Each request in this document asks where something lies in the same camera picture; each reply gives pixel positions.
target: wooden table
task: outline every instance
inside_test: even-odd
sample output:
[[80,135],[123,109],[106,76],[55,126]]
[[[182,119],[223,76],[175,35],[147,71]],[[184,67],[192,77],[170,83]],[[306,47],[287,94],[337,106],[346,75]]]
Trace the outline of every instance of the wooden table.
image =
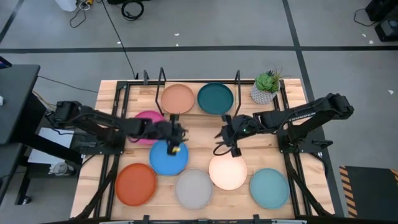
[[[111,113],[116,80],[102,81],[98,92],[96,109],[105,113]],[[290,107],[306,103],[302,84],[299,79],[285,79],[287,98]],[[251,85],[242,85],[242,105],[239,114],[252,115],[254,112],[274,110],[272,103],[268,105],[256,104],[250,96]],[[133,86],[130,90],[127,118],[134,117],[142,110],[157,110],[155,104],[156,86]],[[219,139],[214,137],[224,125],[219,116],[206,115],[181,115],[182,126],[189,130],[186,142],[190,158],[186,169],[198,168],[208,172],[208,165],[213,157],[215,142]],[[214,196],[211,202],[200,210],[187,210],[181,207],[174,195],[174,183],[177,176],[157,176],[158,185],[155,195],[149,202],[140,207],[128,207],[122,204],[115,196],[113,202],[112,220],[142,220],[144,215],[150,215],[151,220],[188,220],[188,219],[250,219],[253,214],[259,214],[260,218],[293,218],[292,202],[289,201],[280,209],[268,210],[258,206],[251,198],[249,191],[250,179],[255,171],[269,167],[279,170],[285,176],[286,169],[283,155],[279,152],[277,138],[272,134],[262,134],[239,140],[242,157],[248,167],[248,176],[243,186],[236,190],[226,191],[215,186]],[[129,164],[141,162],[149,164],[150,146],[140,146],[126,143],[125,153],[119,161],[120,172]],[[78,215],[90,201],[98,189],[103,156],[95,156],[87,162],[80,172],[80,178],[76,188],[75,200],[72,207],[71,217]],[[329,193],[328,184],[323,170],[323,165],[308,154],[301,154],[301,161],[305,180],[308,188],[315,198],[329,212],[333,213],[333,205]],[[302,194],[297,189],[297,197],[301,213],[304,212]],[[105,214],[108,192],[103,196],[101,214]]]

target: blue plate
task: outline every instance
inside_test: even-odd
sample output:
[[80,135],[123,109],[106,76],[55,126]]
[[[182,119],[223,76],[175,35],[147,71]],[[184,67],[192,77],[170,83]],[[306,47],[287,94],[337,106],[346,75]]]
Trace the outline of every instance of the blue plate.
[[258,205],[267,209],[278,209],[289,199],[289,185],[277,170],[258,170],[250,180],[250,193]]
[[167,154],[166,141],[157,141],[150,149],[149,162],[160,175],[177,175],[188,163],[188,148],[181,143],[180,151],[175,156],[170,156]]
[[209,83],[198,92],[198,104],[208,114],[225,114],[234,103],[232,91],[222,83]]

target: pink plate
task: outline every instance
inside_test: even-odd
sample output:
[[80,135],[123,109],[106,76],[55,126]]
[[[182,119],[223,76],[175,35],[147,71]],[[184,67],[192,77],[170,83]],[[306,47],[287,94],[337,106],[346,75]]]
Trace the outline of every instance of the pink plate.
[[[141,111],[139,114],[135,116],[135,118],[149,118],[152,122],[164,121],[164,117],[157,111],[147,110]],[[129,138],[131,142],[135,141],[134,138]],[[141,139],[140,141],[136,142],[136,144],[153,144],[156,140],[149,140],[149,139]]]

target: white pot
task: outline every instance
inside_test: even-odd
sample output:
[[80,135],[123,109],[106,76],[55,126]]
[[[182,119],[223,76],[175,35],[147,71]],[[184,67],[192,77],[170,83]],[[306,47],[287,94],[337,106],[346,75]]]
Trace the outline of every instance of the white pot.
[[254,82],[253,88],[251,89],[251,98],[258,104],[268,104],[272,102],[274,97],[278,94],[278,91],[275,93],[269,93],[266,91],[261,91],[257,88],[256,82]]

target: light blue plate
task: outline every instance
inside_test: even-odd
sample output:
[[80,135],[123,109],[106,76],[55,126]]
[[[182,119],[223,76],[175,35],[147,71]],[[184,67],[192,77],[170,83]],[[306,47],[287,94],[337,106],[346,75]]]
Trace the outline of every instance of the light blue plate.
[[289,185],[277,170],[258,170],[250,180],[250,193],[258,205],[267,209],[278,209],[289,199]]
[[180,151],[175,156],[171,156],[167,154],[166,141],[157,141],[150,149],[149,162],[160,175],[177,175],[188,163],[188,148],[181,143]]

